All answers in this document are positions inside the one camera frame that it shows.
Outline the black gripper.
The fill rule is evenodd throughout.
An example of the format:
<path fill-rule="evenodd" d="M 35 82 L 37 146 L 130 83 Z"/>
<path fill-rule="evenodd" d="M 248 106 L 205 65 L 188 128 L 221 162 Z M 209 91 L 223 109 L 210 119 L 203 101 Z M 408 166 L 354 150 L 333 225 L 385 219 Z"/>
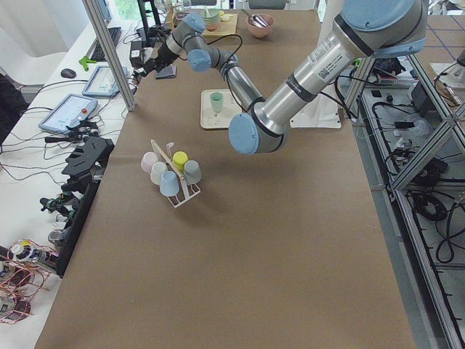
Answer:
<path fill-rule="evenodd" d="M 170 50 L 166 43 L 163 43 L 157 51 L 157 57 L 133 70 L 133 78 L 141 79 L 146 77 L 152 71 L 161 71 L 167 66 L 171 65 L 178 58 L 178 54 Z"/>

